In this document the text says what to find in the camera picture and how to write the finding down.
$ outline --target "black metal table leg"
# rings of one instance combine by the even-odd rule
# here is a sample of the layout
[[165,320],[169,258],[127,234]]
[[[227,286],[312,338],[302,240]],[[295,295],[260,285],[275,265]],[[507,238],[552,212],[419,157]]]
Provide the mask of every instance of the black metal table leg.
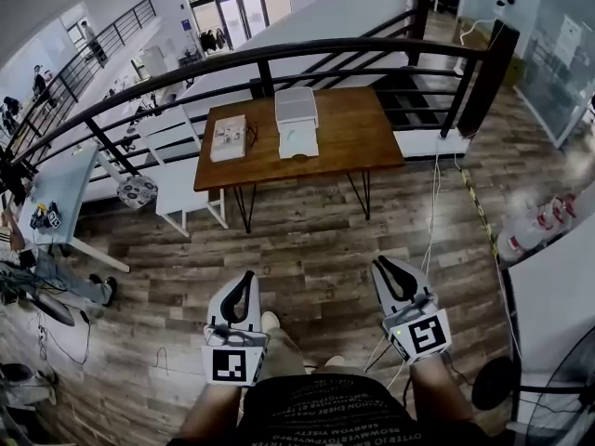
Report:
[[360,205],[362,206],[362,208],[364,210],[365,219],[369,220],[370,219],[370,171],[367,170],[365,172],[362,172],[362,184],[364,185],[365,204],[364,204],[364,202],[362,202],[362,197],[360,197],[360,192],[357,191],[357,189],[355,188],[355,184],[353,183],[353,180],[351,179],[351,175],[347,174],[347,178],[350,180],[351,186],[353,187],[353,191],[355,191],[355,194],[357,195],[357,199],[360,201]]
[[248,217],[246,217],[244,192],[242,191],[242,187],[233,187],[233,194],[235,195],[235,201],[238,203],[238,208],[240,208],[240,215],[242,215],[242,220],[245,226],[245,232],[250,234],[250,224],[252,223],[252,210],[254,209],[254,199],[257,195],[257,186],[255,184],[252,188],[252,201],[250,202],[250,215]]

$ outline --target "person's arm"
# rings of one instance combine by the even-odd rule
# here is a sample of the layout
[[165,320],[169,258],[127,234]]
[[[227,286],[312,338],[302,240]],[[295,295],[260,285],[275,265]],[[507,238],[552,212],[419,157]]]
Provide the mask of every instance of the person's arm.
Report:
[[470,421],[471,405],[463,396],[442,357],[434,356],[411,366],[417,420]]
[[15,217],[12,215],[12,212],[9,208],[4,211],[2,217],[4,218],[3,224],[5,225],[6,223],[8,223],[10,227],[10,249],[12,249],[13,251],[20,251],[22,249],[25,249],[25,245],[27,243],[25,242],[25,239],[22,237],[19,225],[15,221]]
[[235,430],[241,391],[239,387],[207,385],[176,438],[189,442],[224,442]]

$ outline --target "black and yellow caution tape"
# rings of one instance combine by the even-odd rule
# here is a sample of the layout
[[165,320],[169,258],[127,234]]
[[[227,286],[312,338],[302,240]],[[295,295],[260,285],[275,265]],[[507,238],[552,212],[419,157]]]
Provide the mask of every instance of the black and yellow caution tape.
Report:
[[465,175],[465,172],[463,172],[463,170],[461,168],[458,168],[458,171],[461,174],[461,178],[463,179],[463,185],[465,185],[465,187],[467,188],[467,190],[469,192],[469,196],[471,197],[473,203],[475,203],[475,208],[477,208],[477,213],[479,214],[480,218],[482,219],[483,227],[485,228],[485,232],[487,233],[488,240],[490,241],[490,246],[492,246],[492,254],[494,255],[494,258],[498,259],[498,248],[496,247],[496,237],[494,236],[492,227],[487,222],[487,218],[485,217],[485,212],[483,211],[482,205],[480,204],[480,201],[477,198],[475,189],[471,185],[471,182],[469,182],[469,179]]

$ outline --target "black shoe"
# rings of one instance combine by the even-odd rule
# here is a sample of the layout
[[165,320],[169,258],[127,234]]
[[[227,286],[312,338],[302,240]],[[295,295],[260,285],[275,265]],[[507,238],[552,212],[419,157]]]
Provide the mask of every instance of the black shoe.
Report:
[[115,293],[118,290],[118,281],[113,277],[109,277],[105,280],[105,283],[112,288],[112,295],[110,295],[110,300],[103,305],[103,307],[108,308],[112,305],[113,299],[115,298]]

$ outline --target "white shoe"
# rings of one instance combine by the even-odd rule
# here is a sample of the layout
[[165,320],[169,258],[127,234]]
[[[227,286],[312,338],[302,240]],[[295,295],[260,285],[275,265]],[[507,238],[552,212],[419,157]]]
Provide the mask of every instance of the white shoe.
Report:
[[266,334],[271,329],[280,328],[281,323],[279,322],[279,318],[276,315],[274,315],[270,310],[267,310],[260,318],[260,326],[262,327],[262,332]]
[[336,355],[329,359],[325,364],[325,367],[344,367],[345,366],[345,358],[342,355]]

